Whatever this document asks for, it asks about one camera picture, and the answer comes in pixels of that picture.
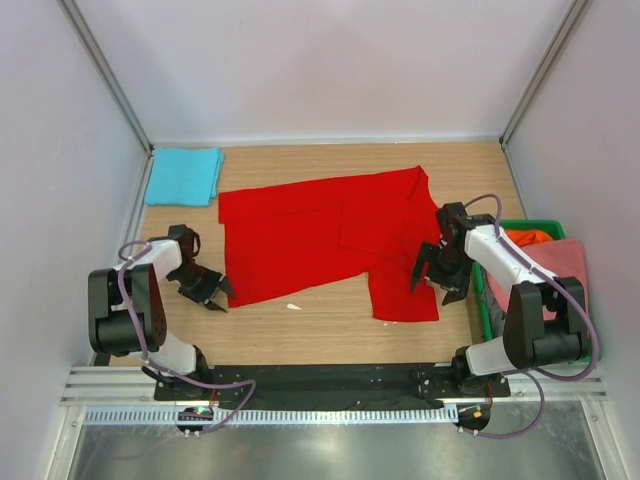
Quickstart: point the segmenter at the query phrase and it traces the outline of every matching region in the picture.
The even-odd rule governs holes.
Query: blue cloth
[[[224,152],[219,148],[157,148],[145,195],[147,205],[205,207],[217,195]]]

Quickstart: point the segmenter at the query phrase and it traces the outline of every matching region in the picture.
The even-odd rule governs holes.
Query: orange cloth
[[[534,243],[553,242],[553,238],[542,230],[505,230],[509,238],[519,247]]]

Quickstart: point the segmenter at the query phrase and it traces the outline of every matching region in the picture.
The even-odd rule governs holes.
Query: white wall
[[[158,143],[502,133],[569,0],[78,0]]]
[[[144,155],[53,0],[0,2],[0,477],[42,478]]]
[[[585,244],[604,377],[638,472],[639,88],[640,5],[593,2],[510,146],[527,214]]]

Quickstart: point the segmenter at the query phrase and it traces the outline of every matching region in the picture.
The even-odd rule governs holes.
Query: gray floor
[[[537,404],[494,406],[487,431],[526,425]],[[75,480],[604,479],[579,403],[550,403],[543,423],[513,440],[452,425],[231,428],[185,440],[174,427],[85,427]],[[150,448],[165,443],[151,451]],[[133,455],[114,460],[110,455]]]

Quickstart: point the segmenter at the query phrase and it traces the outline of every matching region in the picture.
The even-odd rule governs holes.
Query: red cloth
[[[438,320],[433,288],[411,293],[420,244],[440,230],[421,167],[219,196],[230,307],[369,273],[373,316]]]

